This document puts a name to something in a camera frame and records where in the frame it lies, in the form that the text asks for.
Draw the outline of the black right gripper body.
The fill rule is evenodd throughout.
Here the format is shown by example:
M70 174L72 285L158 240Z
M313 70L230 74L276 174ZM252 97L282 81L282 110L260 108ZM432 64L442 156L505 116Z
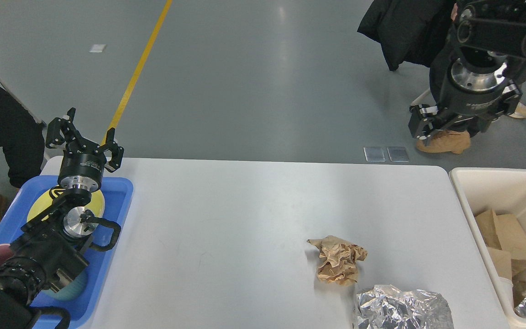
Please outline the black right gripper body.
M475 72L461 59L453 60L442 84L439 107L447 107L466 116L466 121L478 118L501 96L507 79L506 63L490 67L489 72Z

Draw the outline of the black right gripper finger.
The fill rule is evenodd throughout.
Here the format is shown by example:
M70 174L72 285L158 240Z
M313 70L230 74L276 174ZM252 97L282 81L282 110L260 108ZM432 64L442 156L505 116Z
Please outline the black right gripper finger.
M491 123L497 121L499 117L513 114L521 100L522 94L518 84L513 80L508 80L497 101L482 112L482 114L478 115L478 131L485 133Z
M447 107L418 104L409 107L412 138L430 140L443 131L466 131L466 116Z

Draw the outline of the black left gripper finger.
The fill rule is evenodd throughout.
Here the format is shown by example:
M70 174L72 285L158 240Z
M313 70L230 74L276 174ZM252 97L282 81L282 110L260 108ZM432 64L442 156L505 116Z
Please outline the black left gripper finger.
M76 108L54 118L47 126L46 148L63 149L68 154L83 154L83 137L74 125Z
M99 154L105 160L104 168L111 173L121 168L123 154L125 153L125 148L119 146L115 140L115 132L114 127L109 128L105 135L104 144L99 147ZM105 155L107 151L110 152L110 160L107 160Z

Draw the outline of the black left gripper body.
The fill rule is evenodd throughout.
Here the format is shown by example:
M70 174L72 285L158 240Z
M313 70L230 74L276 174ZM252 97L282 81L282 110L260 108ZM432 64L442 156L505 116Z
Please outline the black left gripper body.
M104 177L105 156L66 153L60 166L57 183L63 189L99 190Z

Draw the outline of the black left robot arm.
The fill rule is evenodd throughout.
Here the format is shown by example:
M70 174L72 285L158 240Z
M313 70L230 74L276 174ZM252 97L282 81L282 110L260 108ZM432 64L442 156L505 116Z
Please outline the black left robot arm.
M125 150L114 140L114 128L108 129L104 144L82 137L75 113L71 108L48 124L46 146L64 149L57 179L64 191L21 227L21 236L10 245L13 255L0 265L0 329L31 329L42 315L59 317L56 328L67 329L68 310L36 308L32 302L42 290L58 292L75 281L89 265L85 251L109 251L121 234L118 223L86 206L101 188L104 171L119 169ZM79 207L81 214L70 218Z

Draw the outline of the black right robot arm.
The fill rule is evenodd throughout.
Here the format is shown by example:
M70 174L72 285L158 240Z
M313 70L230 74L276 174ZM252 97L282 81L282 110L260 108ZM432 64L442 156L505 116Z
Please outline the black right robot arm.
M436 104L410 106L409 131L424 144L470 121L484 133L515 111L522 91L511 62L518 59L526 68L526 0L459 0L447 39L453 57Z

